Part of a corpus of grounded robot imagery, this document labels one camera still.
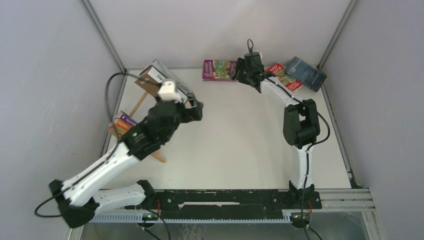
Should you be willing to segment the wooden book rack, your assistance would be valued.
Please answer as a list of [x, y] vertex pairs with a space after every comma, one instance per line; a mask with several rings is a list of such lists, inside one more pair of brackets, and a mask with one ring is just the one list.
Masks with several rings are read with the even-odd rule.
[[118, 129], [115, 126], [115, 116], [119, 111], [125, 112], [137, 123], [139, 123], [147, 115], [148, 109], [152, 107], [155, 103], [155, 98], [141, 88], [124, 90], [123, 95], [120, 99], [118, 110], [113, 116], [113, 119], [109, 123], [107, 128], [108, 132], [111, 134], [109, 148], [112, 148], [117, 143], [118, 138], [122, 137], [125, 133], [129, 131], [128, 130], [125, 133], [118, 132]]

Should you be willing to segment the grey ianra book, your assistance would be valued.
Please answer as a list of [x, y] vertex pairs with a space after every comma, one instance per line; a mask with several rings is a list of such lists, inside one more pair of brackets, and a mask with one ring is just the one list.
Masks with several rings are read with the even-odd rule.
[[193, 90], [185, 83], [183, 82], [179, 77], [177, 77], [170, 69], [168, 69], [160, 60], [155, 59], [151, 64], [156, 71], [158, 72], [157, 78], [160, 79], [162, 82], [165, 79], [171, 79], [174, 80], [177, 88], [182, 91], [185, 95], [193, 94]]

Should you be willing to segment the orange Treehouse book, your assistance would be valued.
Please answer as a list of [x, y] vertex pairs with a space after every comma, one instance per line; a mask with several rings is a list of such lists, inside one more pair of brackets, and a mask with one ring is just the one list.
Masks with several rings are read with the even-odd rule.
[[123, 122], [122, 120], [116, 120], [115, 126], [119, 133], [126, 133], [129, 129], [131, 129], [133, 126], [130, 126]]

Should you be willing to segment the dark blue book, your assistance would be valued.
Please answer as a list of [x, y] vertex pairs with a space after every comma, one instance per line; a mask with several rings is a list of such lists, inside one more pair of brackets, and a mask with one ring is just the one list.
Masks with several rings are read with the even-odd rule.
[[298, 57], [293, 58], [293, 60], [285, 68], [284, 72], [292, 78], [300, 81], [313, 92], [318, 92], [327, 79], [327, 75], [325, 73], [315, 67], [312, 67]]

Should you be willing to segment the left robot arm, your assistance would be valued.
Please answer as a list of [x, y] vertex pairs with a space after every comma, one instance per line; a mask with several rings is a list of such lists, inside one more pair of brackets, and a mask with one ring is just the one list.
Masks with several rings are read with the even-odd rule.
[[102, 212], [126, 207], [145, 209], [156, 203], [156, 191], [147, 180], [104, 189], [104, 185], [124, 170], [135, 166], [170, 141], [180, 124], [200, 121], [203, 103], [193, 90], [178, 78], [155, 82], [156, 104], [147, 116], [118, 138], [113, 149], [76, 176], [49, 183], [59, 217], [74, 229], [90, 222]]

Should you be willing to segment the purple white cartoon book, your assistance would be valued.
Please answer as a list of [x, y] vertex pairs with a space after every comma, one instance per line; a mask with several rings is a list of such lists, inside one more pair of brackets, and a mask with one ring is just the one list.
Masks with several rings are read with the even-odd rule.
[[125, 112], [123, 112], [122, 110], [120, 110], [116, 116], [115, 116], [116, 120], [122, 120], [124, 123], [126, 123], [129, 126], [136, 126], [138, 123], [132, 119], [128, 114], [126, 114]]

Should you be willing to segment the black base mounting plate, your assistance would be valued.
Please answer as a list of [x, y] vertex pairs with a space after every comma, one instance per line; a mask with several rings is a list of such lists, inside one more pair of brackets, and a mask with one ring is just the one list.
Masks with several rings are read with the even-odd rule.
[[147, 204], [126, 210], [159, 210], [168, 220], [280, 220], [283, 211], [322, 208], [320, 194], [293, 195], [279, 189], [158, 190]]

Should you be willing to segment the red Treehouse book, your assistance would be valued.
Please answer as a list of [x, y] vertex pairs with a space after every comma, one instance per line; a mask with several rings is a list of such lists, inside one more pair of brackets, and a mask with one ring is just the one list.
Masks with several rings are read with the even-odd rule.
[[303, 86], [300, 81], [285, 73], [285, 68], [279, 62], [271, 65], [265, 71], [271, 72], [276, 77], [278, 77], [279, 81], [291, 92], [294, 92], [295, 90], [300, 89]]

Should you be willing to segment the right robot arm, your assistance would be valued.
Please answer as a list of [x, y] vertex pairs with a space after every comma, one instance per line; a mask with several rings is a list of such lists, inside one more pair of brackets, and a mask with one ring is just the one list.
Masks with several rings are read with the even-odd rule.
[[261, 94], [272, 94], [284, 104], [282, 135], [292, 150], [292, 175], [289, 180], [289, 203], [302, 208], [315, 191], [312, 180], [312, 155], [317, 137], [321, 133], [319, 118], [313, 99], [296, 97], [272, 72], [265, 71], [258, 52], [239, 57], [231, 76], [241, 84], [253, 87]]

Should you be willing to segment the purple Treehouse book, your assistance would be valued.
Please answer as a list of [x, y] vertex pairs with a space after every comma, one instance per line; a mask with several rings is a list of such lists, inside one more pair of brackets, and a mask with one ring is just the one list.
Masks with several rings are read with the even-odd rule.
[[234, 82], [232, 79], [236, 61], [204, 60], [202, 80], [209, 82]]

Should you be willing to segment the brown white Decorate book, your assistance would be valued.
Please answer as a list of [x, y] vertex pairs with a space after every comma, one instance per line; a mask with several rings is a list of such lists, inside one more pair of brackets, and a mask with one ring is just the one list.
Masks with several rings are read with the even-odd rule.
[[[169, 79], [161, 81], [157, 78], [157, 74], [158, 72], [156, 69], [152, 65], [149, 65], [139, 74], [139, 79], [135, 81], [135, 84], [144, 89], [153, 97], [158, 97], [158, 90], [160, 88], [159, 85]], [[177, 90], [182, 97], [182, 102], [185, 104], [188, 100], [188, 96], [182, 93], [181, 90]]]

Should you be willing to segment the aluminium frame rail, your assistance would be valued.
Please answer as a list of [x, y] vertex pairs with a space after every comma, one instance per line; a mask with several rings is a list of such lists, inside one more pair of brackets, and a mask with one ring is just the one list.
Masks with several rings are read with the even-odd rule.
[[284, 223], [296, 215], [374, 212], [370, 191], [318, 189], [295, 194], [287, 189], [166, 189], [156, 192], [150, 210], [168, 223]]

